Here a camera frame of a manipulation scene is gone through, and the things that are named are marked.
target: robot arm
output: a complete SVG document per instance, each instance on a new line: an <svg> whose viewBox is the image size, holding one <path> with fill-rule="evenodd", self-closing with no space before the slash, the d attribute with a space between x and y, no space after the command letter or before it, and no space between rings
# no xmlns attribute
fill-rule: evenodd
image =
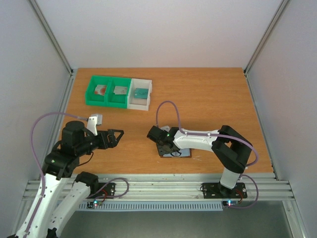
<svg viewBox="0 0 317 238"><path fill-rule="evenodd" d="M157 144L160 155L186 148L214 152L224 165L218 188L223 196L230 194L246 167L251 149L238 141L211 135L224 134L238 137L248 143L249 141L226 125L222 126L220 130L184 130L184 132L185 134L178 127L172 127L169 131L166 131L153 126L148 133L148 138Z"/></svg>
<svg viewBox="0 0 317 238"><path fill-rule="evenodd" d="M79 165L79 158L96 149L115 147L123 136L123 130L98 131L96 126L101 122L102 115L95 114L89 117L87 128L81 121L70 121L66 124L62 130L61 141L55 144L44 160L45 194L41 196L40 183L23 225L16 235L9 238L56 238L78 208L78 204L90 193L97 191L98 177L83 172L77 176L70 193L54 210L64 186Z"/></svg>

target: purple cable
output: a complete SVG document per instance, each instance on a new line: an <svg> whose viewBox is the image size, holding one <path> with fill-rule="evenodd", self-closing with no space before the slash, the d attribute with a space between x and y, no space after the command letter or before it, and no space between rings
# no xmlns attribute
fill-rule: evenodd
<svg viewBox="0 0 317 238"><path fill-rule="evenodd" d="M171 103L174 107L175 107L175 110L176 110L176 114L177 114L177 120L178 120L178 129L181 133L183 134L186 134L186 132L182 129L182 126L181 126L181 121L180 121L180 116L179 116L179 111L177 109L177 106L175 105L175 103L173 103L172 101L164 101L162 102L159 106L158 106L158 109L157 109L157 114L156 114L156 123L157 123L157 127L159 126L159 109L161 108L161 106L165 103ZM258 152L256 151L256 149L250 145L248 142L238 138L238 137L235 137L235 136L231 136L231 135L222 135L222 134L204 134L204 133L190 133L188 132L186 135L202 135L202 136L216 136L216 137L222 137L222 138L227 138L227 139L231 139L231 140L236 140L242 144L245 144L246 146L248 146L251 150L253 150L254 154L256 155L256 158L253 162L249 163L246 165L247 166L251 166L251 165L254 165L256 162L258 162L259 160L259 154Z"/></svg>
<svg viewBox="0 0 317 238"><path fill-rule="evenodd" d="M42 202L42 199L43 199L43 196L44 196L44 193L45 193L45 177L44 177L44 173L42 171L42 167L40 165L40 162L39 162L39 159L38 157L36 156L36 153L35 153L35 150L34 150L34 146L33 146L33 132L34 132L34 129L35 129L35 126L37 125L37 123L47 117L47 116L51 116L51 115L64 115L64 116L69 116L69 117L72 117L72 118L76 118L76 119L80 119L80 120L85 120L87 121L88 119L87 118L83 118L83 117L79 117L79 116L75 116L75 115L72 115L72 114L68 114L68 113L61 113L61 112L52 112L52 113L46 113L42 116L40 116L33 124L32 126L32 129L31 129L31 133L30 133L30 144L31 144L31 149L32 149L32 153L33 153L33 156L34 156L34 159L35 159L35 162L36 162L36 165L38 166L39 170L40 170L40 175L41 175L41 182L42 182L42 191L41 191L41 197L39 198L36 206L35 206L35 209L30 217L30 220L29 220L29 223L26 227L26 230L25 230L25 233L28 233L30 228L31 228L31 225L32 225L32 222L35 218L35 215L41 205L41 202Z"/></svg>
<svg viewBox="0 0 317 238"><path fill-rule="evenodd" d="M116 198L116 197L122 197L122 196L126 195L126 194L128 193L128 191L129 191L129 186L130 186L129 183L128 183L128 181L127 181L125 178L114 178L114 179L109 180L109 181L108 181L107 183L105 183L97 192L95 192L94 194L89 195L87 198L90 198L90 197L96 195L96 194L99 193L101 190L103 190L104 187L106 187L109 183L111 183L111 182L113 182L113 181L116 181L116 180L122 180L122 181L124 181L124 182L127 184L127 189L125 190L125 192L124 192L123 194L114 195L114 196L107 196L107 197L109 197L109 198Z"/></svg>
<svg viewBox="0 0 317 238"><path fill-rule="evenodd" d="M224 206L224 207L235 208L235 209L246 209L246 208L253 207L253 206L257 203L257 201L258 201L258 199L259 199L259 188L258 188L258 186L257 186L257 183L254 181L253 178L251 178L251 177L248 176L248 175L240 175L240 178L241 178L241 177L248 177L248 178L254 183L254 186L256 187L256 191L257 191L257 196L256 196L254 202L253 202L252 204L248 205L248 206L245 206L245 207L238 207L238 206Z"/></svg>
<svg viewBox="0 0 317 238"><path fill-rule="evenodd" d="M94 199L97 200L97 199L99 199L99 198L104 198L104 197L105 197L105 196L98 196L98 197L95 197Z"/></svg>

